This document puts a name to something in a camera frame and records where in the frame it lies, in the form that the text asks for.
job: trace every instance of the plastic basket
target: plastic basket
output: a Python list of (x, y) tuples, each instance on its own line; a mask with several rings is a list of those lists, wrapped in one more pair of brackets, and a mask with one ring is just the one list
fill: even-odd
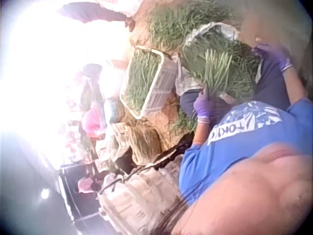
[[(137, 49), (147, 50), (145, 47), (136, 46)], [(147, 115), (150, 112), (159, 111), (164, 106), (168, 95), (171, 93), (174, 85), (175, 79), (178, 74), (178, 66), (177, 63), (172, 61), (171, 59), (164, 56), (161, 51), (152, 49), (151, 52), (158, 54), (161, 57), (161, 62), (156, 71), (156, 75), (152, 81), (151, 88), (148, 92), (146, 100), (142, 106), (140, 114), (137, 115), (128, 105), (127, 102), (123, 99), (123, 94), (127, 89), (127, 84), (129, 80), (129, 70), (130, 65), (132, 63), (132, 59), (135, 53), (133, 52), (132, 58), (128, 64), (126, 70), (126, 77), (124, 83), (122, 85), (122, 89), (120, 91), (120, 100), (123, 105), (130, 111), (130, 113), (136, 118), (141, 119), (143, 116)]]
[(111, 124), (111, 126), (114, 131), (116, 140), (119, 144), (116, 154), (114, 156), (111, 156), (112, 161), (115, 162), (118, 158), (122, 157), (123, 154), (130, 147), (128, 137), (128, 126), (124, 122)]

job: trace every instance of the produce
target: produce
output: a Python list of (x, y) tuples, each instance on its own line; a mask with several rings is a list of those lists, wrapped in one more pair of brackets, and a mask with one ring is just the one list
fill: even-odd
[(226, 92), (237, 102), (252, 98), (260, 57), (239, 41), (225, 38), (216, 26), (183, 48), (183, 65), (210, 95)]
[(187, 129), (189, 132), (192, 132), (197, 127), (197, 115), (192, 117), (187, 117), (185, 113), (181, 110), (178, 112), (178, 118), (175, 120), (172, 130), (176, 133), (177, 130)]
[(129, 80), (123, 99), (139, 115), (157, 73), (161, 57), (153, 52), (136, 49), (129, 69)]
[(189, 0), (178, 6), (157, 6), (148, 19), (151, 44), (165, 51), (174, 50), (193, 29), (210, 22), (222, 22), (230, 16), (229, 9), (214, 0)]

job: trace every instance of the purple glove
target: purple glove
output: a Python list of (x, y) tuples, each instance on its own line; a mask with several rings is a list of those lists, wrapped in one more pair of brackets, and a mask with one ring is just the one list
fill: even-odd
[(199, 93), (199, 96), (194, 103), (194, 109), (198, 114), (198, 122), (205, 124), (210, 123), (211, 99), (207, 85), (205, 85), (203, 91)]
[(252, 49), (253, 52), (265, 56), (270, 55), (275, 61), (277, 61), (280, 71), (283, 73), (286, 69), (292, 67), (290, 59), (279, 47), (274, 47), (268, 44), (258, 44)]

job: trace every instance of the blue t-shirt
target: blue t-shirt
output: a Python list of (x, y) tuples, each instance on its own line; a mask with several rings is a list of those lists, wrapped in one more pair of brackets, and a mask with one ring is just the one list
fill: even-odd
[(312, 119), (313, 104), (305, 98), (286, 112), (257, 101), (233, 107), (206, 143), (185, 152), (179, 175), (183, 197), (193, 204), (232, 164), (273, 142), (312, 154)]

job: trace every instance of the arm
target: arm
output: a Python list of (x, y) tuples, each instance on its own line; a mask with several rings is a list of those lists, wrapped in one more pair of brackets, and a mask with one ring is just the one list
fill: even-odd
[(198, 114), (198, 124), (192, 144), (203, 145), (210, 133), (210, 113), (211, 100), (208, 86), (206, 85), (194, 103), (194, 108)]
[(192, 142), (192, 144), (199, 144), (203, 145), (210, 134), (210, 125), (206, 123), (200, 123), (198, 122), (196, 131), (195, 131), (195, 137)]
[(307, 92), (304, 89), (302, 82), (300, 81), (298, 74), (293, 67), (286, 69), (283, 72), (283, 76), (286, 83), (290, 104), (294, 104), (301, 98), (305, 98), (307, 96)]
[(274, 47), (267, 44), (258, 44), (253, 51), (260, 55), (269, 55), (274, 61), (277, 61), (277, 66), (284, 76), (286, 89), (291, 104), (296, 103), (301, 98), (307, 96), (296, 70), (293, 68), (289, 56), (284, 52), (283, 48)]

